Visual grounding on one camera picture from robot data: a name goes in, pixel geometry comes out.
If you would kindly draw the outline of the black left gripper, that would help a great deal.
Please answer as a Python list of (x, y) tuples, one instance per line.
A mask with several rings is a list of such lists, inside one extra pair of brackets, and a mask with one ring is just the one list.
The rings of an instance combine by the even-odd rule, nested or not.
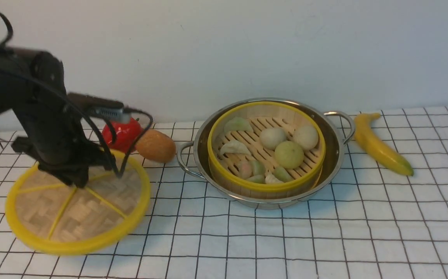
[(86, 138), (81, 116), (56, 94), (34, 85), (30, 98), (14, 113), (28, 138), (17, 139), (12, 147), (36, 159), (39, 170), (82, 188), (89, 181), (91, 166), (112, 169), (111, 159)]

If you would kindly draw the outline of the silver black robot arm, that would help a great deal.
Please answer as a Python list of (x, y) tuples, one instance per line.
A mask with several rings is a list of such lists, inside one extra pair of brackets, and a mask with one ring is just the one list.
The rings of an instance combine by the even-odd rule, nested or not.
[(64, 184), (84, 187), (90, 167), (112, 170), (114, 156), (86, 138), (81, 120), (96, 97), (66, 92), (64, 65), (51, 53), (0, 48), (0, 114), (12, 110), (26, 136), (11, 147)]

